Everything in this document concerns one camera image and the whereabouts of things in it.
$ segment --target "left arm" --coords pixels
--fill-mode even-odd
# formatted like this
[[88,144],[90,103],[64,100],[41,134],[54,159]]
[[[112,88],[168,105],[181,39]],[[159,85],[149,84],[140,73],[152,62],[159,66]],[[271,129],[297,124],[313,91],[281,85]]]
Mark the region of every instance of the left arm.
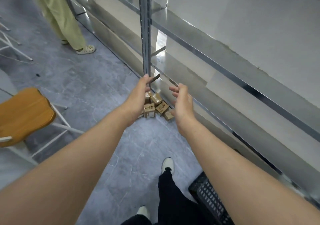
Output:
[[120,138],[140,115],[142,77],[124,104],[0,192],[0,224],[75,224]]

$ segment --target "person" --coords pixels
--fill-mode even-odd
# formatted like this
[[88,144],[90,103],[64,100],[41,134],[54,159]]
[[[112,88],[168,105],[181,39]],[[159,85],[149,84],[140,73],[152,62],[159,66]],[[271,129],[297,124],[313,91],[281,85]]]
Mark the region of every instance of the person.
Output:
[[[96,126],[0,191],[0,224],[75,224],[124,130],[140,115],[151,79],[142,77],[126,101]],[[320,224],[320,211],[196,120],[187,86],[179,84],[170,90],[177,98],[172,114],[178,130],[236,225]],[[163,167],[159,177],[160,224],[206,224],[197,207],[188,205],[173,184],[172,160],[166,159]],[[138,213],[124,224],[142,224],[142,219],[150,224],[145,207]],[[183,215],[195,218],[182,220]]]
[[77,54],[91,54],[96,49],[87,45],[66,0],[35,0],[54,32],[64,45],[70,44]]

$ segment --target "left hand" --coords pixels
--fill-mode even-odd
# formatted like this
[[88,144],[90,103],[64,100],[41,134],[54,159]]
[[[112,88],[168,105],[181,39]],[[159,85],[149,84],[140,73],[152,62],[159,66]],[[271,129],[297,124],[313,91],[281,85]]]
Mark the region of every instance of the left hand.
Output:
[[144,102],[146,98],[146,92],[150,91],[150,87],[146,85],[152,80],[153,77],[149,77],[146,74],[142,77],[136,87],[132,90],[127,100],[122,104],[122,107],[127,112],[128,126],[132,125],[144,108]]

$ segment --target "forearm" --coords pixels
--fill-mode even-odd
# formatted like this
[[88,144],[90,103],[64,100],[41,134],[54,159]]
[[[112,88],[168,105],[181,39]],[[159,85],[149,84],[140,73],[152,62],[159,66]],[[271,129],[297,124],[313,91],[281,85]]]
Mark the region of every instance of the forearm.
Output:
[[115,109],[2,190],[1,224],[74,224],[127,125],[126,113]]
[[235,224],[319,224],[307,201],[232,150],[198,121],[186,139]]

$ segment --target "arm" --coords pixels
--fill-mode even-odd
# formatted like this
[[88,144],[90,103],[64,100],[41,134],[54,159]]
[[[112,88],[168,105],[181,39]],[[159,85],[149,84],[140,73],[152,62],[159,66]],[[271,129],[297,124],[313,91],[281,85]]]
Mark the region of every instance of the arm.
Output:
[[173,115],[236,225],[319,224],[320,212],[235,152],[194,117],[185,85],[170,87],[177,97]]
[[146,84],[96,126],[0,192],[0,223],[74,224],[120,138],[140,115]]

